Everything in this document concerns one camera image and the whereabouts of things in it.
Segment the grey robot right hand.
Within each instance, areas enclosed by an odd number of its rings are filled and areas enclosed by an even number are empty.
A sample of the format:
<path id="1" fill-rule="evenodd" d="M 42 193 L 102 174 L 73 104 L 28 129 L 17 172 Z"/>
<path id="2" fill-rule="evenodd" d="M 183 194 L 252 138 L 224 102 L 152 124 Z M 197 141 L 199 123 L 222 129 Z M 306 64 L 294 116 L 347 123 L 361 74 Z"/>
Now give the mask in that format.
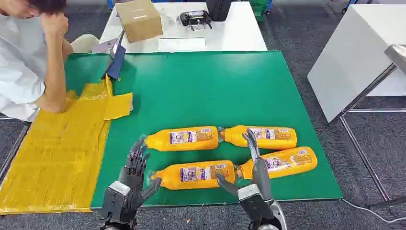
<path id="1" fill-rule="evenodd" d="M 253 162 L 252 183 L 245 187 L 238 187 L 237 185 L 228 182 L 221 173 L 215 172 L 217 183 L 221 188 L 225 189 L 239 200 L 244 199 L 244 195 L 248 192 L 254 191 L 253 185 L 255 184 L 258 187 L 258 191 L 264 202 L 267 203 L 267 205 L 271 205 L 274 199 L 271 197 L 271 185 L 268 170 L 265 160 L 260 156 L 255 135 L 251 129 L 247 128 L 246 133 L 242 133 L 242 137 L 246 140 L 247 146 L 251 152 L 251 159 Z"/>

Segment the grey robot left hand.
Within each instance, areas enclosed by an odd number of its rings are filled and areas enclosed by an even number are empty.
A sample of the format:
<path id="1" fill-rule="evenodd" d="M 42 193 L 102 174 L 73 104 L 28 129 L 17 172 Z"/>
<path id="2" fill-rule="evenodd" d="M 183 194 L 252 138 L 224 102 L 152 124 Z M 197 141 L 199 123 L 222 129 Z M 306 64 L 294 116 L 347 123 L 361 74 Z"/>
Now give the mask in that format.
<path id="1" fill-rule="evenodd" d="M 127 185 L 130 192 L 126 195 L 124 207 L 120 215 L 121 222 L 130 222 L 135 219 L 137 209 L 143 205 L 161 185 L 161 178 L 152 179 L 147 188 L 143 188 L 144 173 L 149 154 L 143 138 L 139 139 L 130 149 L 125 165 L 122 167 L 118 181 Z"/>

